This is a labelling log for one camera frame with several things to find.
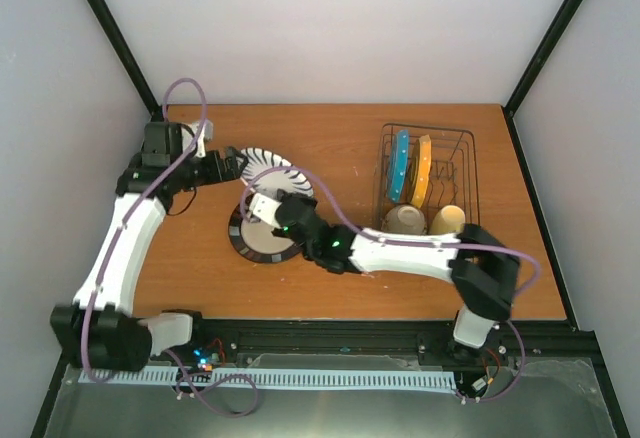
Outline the teal polka dot plate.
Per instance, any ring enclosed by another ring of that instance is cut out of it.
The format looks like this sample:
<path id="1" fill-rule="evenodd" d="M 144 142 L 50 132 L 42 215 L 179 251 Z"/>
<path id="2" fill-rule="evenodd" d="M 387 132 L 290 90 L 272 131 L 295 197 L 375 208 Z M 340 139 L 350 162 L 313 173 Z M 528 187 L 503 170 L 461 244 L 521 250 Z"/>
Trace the teal polka dot plate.
<path id="1" fill-rule="evenodd" d="M 406 129 L 398 131 L 391 143 L 389 167 L 386 177 L 386 196 L 393 202 L 400 201 L 404 188 L 409 162 L 409 133 Z"/>

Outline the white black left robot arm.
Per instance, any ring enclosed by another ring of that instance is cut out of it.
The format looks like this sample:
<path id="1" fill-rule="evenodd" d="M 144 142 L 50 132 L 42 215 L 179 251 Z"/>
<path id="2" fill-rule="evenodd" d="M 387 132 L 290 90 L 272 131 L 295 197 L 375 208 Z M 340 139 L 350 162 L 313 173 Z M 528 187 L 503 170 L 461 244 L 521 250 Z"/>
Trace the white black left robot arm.
<path id="1" fill-rule="evenodd" d="M 241 175 L 245 161 L 238 150 L 207 150 L 212 135 L 208 120 L 146 125 L 140 151 L 117 180 L 111 223 L 88 277 L 72 303 L 55 306 L 50 316 L 73 367 L 134 372 L 170 348 L 190 361 L 206 353 L 208 336 L 194 326 L 200 313 L 166 310 L 138 319 L 133 304 L 147 252 L 175 195 Z"/>

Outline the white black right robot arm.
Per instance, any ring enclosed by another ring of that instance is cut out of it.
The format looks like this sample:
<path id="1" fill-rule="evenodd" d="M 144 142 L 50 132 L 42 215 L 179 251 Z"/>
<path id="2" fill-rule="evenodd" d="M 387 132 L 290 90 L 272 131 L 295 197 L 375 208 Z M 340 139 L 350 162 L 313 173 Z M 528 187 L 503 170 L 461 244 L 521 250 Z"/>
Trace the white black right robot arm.
<path id="1" fill-rule="evenodd" d="M 390 271 L 435 278 L 451 284 L 463 306 L 453 341 L 482 348 L 495 324 L 511 318 L 520 258 L 478 225 L 459 233 L 402 235 L 354 225 L 331 225 L 317 201 L 279 191 L 274 212 L 277 233 L 302 249 L 304 258 L 335 274 Z"/>

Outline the black striped plate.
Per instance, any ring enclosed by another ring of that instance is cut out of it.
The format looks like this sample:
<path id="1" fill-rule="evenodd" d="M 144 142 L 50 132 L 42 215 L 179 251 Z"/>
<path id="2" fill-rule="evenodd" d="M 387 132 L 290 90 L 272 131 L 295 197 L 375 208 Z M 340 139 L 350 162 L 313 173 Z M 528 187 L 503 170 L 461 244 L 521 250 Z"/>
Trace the black striped plate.
<path id="1" fill-rule="evenodd" d="M 276 237 L 270 225 L 258 221 L 249 222 L 237 205 L 228 222 L 228 237 L 232 247 L 243 258 L 258 264 L 277 264 L 288 261 L 301 253 L 291 240 Z"/>

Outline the yellow ceramic mug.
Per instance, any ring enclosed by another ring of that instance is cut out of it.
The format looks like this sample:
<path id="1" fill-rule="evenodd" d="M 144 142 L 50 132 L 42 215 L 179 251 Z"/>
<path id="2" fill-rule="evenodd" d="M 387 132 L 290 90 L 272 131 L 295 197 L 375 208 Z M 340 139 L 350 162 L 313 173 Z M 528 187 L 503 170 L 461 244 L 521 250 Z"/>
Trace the yellow ceramic mug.
<path id="1" fill-rule="evenodd" d="M 433 218 L 429 227 L 429 234 L 459 233 L 464 227 L 465 221 L 466 215 L 462 208 L 456 205 L 444 206 Z"/>

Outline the white blue striped plate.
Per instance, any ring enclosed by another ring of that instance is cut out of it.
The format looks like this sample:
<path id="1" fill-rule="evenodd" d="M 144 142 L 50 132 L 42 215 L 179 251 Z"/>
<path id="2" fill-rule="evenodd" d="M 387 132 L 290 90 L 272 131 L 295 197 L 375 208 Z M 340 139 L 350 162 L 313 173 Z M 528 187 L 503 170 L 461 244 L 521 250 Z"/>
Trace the white blue striped plate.
<path id="1" fill-rule="evenodd" d="M 261 193 L 276 198 L 282 190 L 287 193 L 314 196 L 309 179 L 300 171 L 292 169 L 293 164 L 281 155 L 259 147 L 247 147 L 240 150 L 242 158 L 238 164 L 245 166 L 241 172 L 241 181 L 248 185 L 256 176 L 265 170 L 277 168 L 277 171 L 261 177 L 251 187 L 253 193 Z"/>

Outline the orange polka dot plate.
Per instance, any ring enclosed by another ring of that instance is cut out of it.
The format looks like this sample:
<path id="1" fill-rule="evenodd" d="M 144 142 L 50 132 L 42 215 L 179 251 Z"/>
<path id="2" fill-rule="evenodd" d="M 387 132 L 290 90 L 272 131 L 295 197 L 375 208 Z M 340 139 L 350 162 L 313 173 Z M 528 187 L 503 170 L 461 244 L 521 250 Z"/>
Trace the orange polka dot plate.
<path id="1" fill-rule="evenodd" d="M 421 208 L 427 198 L 432 164 L 432 142 L 429 135 L 419 137 L 412 149 L 409 168 L 408 198 L 411 206 Z"/>

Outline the cream ceramic bowl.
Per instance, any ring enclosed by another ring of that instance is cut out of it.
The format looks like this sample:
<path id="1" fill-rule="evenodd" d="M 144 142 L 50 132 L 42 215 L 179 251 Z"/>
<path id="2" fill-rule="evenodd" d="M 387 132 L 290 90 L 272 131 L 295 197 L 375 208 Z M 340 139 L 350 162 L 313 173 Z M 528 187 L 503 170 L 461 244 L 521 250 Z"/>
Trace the cream ceramic bowl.
<path id="1" fill-rule="evenodd" d="M 382 222 L 382 231 L 385 233 L 422 235 L 425 228 L 426 219 L 423 212 L 411 205 L 395 206 Z"/>

